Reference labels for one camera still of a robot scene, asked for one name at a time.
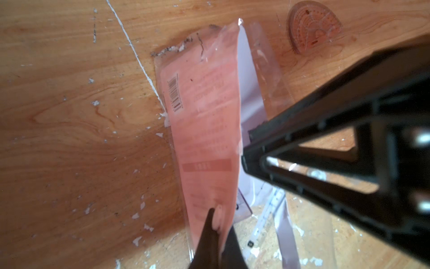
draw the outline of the black object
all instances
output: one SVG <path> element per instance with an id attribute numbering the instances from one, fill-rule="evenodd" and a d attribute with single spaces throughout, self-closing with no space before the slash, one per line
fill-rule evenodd
<path id="1" fill-rule="evenodd" d="M 430 43 L 375 52 L 249 132 L 245 172 L 299 194 L 430 263 Z M 299 144 L 353 127 L 348 152 Z M 267 157 L 379 184 L 363 194 L 272 166 Z"/>
<path id="2" fill-rule="evenodd" d="M 199 244 L 189 269 L 248 269 L 243 260 L 234 228 L 227 236 L 224 251 L 219 260 L 219 235 L 212 230 L 212 218 L 215 209 L 209 209 Z"/>

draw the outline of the plastic sheet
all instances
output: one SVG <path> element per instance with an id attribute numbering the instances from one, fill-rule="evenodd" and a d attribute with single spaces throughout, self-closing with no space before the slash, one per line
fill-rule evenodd
<path id="1" fill-rule="evenodd" d="M 272 186 L 245 174 L 240 156 L 249 144 L 249 130 L 293 104 L 262 28 L 240 24 L 239 19 L 225 27 L 211 25 L 154 54 L 190 227 L 191 258 L 209 208 L 222 211 L 222 249 L 233 221 L 251 216 L 248 205 L 266 203 Z M 279 225 L 292 231 L 284 222 Z"/>

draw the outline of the black plastic frame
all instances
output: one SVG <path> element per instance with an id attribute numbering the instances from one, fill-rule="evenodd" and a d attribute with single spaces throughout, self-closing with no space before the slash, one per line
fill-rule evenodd
<path id="1" fill-rule="evenodd" d="M 299 144 L 353 127 L 348 152 Z M 430 216 L 411 195 L 430 190 L 430 151 L 404 132 L 430 127 L 430 43 L 375 52 L 249 132 L 245 172 L 299 194 L 430 264 Z M 267 157 L 379 184 L 363 194 L 280 167 Z"/>

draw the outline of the wood grain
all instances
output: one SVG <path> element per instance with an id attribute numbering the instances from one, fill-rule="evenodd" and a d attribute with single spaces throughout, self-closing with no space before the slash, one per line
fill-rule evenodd
<path id="1" fill-rule="evenodd" d="M 208 24 L 259 21 L 294 101 L 375 49 L 430 31 L 427 1 L 325 0 L 342 33 L 297 55 L 286 25 L 296 2 L 111 0 L 152 79 L 151 52 Z M 162 109 L 107 2 L 0 5 L 0 267 L 115 268 L 119 260 L 121 268 L 186 268 L 183 210 Z M 327 141 L 348 146 L 336 136 Z M 291 199 L 293 222 L 313 233 L 297 237 L 301 258 L 324 256 L 322 268 L 425 267 Z M 276 240 L 267 234 L 267 241 Z M 132 241 L 139 236 L 137 247 Z M 265 251 L 273 259 L 276 249 Z M 256 268 L 264 266 L 280 268 L 280 262 Z"/>

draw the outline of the white line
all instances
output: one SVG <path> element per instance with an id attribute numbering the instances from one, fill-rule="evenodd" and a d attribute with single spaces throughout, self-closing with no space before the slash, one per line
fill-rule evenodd
<path id="1" fill-rule="evenodd" d="M 309 36 L 309 29 L 307 30 L 307 33 L 306 33 L 306 44 L 304 45 L 304 50 L 306 51 L 306 48 L 307 48 L 307 37 Z"/>
<path id="2" fill-rule="evenodd" d="M 255 181 L 254 181 L 254 179 L 251 179 L 251 180 L 252 180 L 252 194 L 253 194 L 253 197 L 252 197 L 252 203 L 251 203 L 251 205 L 249 207 L 253 206 L 254 203 L 255 203 Z"/>
<path id="3" fill-rule="evenodd" d="M 127 32 L 126 32 L 126 30 L 124 29 L 124 25 L 123 25 L 123 23 L 121 22 L 120 18 L 118 17 L 117 13 L 115 12 L 115 10 L 114 10 L 114 8 L 112 7 L 112 5 L 111 5 L 111 3 L 109 2 L 109 0 L 106 0 L 106 2 L 107 2 L 107 4 L 109 5 L 109 7 L 111 8 L 111 10 L 112 10 L 112 12 L 114 13 L 115 17 L 117 18 L 117 20 L 118 20 L 118 22 L 119 22 L 119 24 L 120 24 L 121 28 L 123 29 L 123 32 L 124 32 L 124 34 L 126 35 L 127 40 L 129 41 L 130 47 L 132 48 L 132 50 L 133 50 L 133 52 L 134 52 L 134 54 L 135 54 L 135 56 L 136 56 L 137 62 L 139 63 L 140 68 L 142 68 L 142 71 L 143 71 L 143 73 L 145 74 L 146 79 L 148 80 L 149 84 L 151 85 L 152 90 L 154 91 L 155 95 L 157 96 L 158 101 L 160 101 L 160 104 L 161 104 L 161 107 L 163 108 L 163 111 L 164 111 L 164 112 L 166 112 L 166 108 L 164 107 L 163 102 L 161 102 L 160 96 L 158 95 L 158 92 L 157 92 L 157 90 L 155 89 L 154 83 L 152 83 L 152 79 L 148 76 L 148 74 L 147 74 L 147 73 L 146 73 L 146 71 L 145 71 L 145 68 L 143 67 L 142 63 L 140 62 L 140 60 L 139 60 L 139 56 L 137 56 L 137 53 L 136 53 L 136 50 L 135 50 L 135 48 L 134 48 L 134 46 L 133 46 L 133 44 L 132 44 L 132 41 L 130 40 L 129 35 L 127 35 Z"/>

